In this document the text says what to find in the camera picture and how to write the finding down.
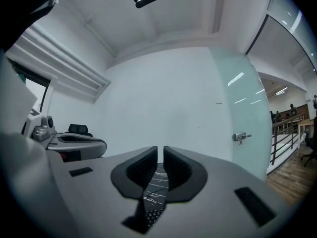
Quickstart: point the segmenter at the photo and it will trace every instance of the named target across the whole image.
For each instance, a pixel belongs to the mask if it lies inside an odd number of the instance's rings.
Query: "door handle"
[[[233,141],[240,141],[240,144],[239,145],[242,145],[242,141],[244,139],[246,139],[247,137],[251,137],[252,135],[246,135],[245,132],[240,132],[240,133],[236,133],[236,134],[233,134]]]

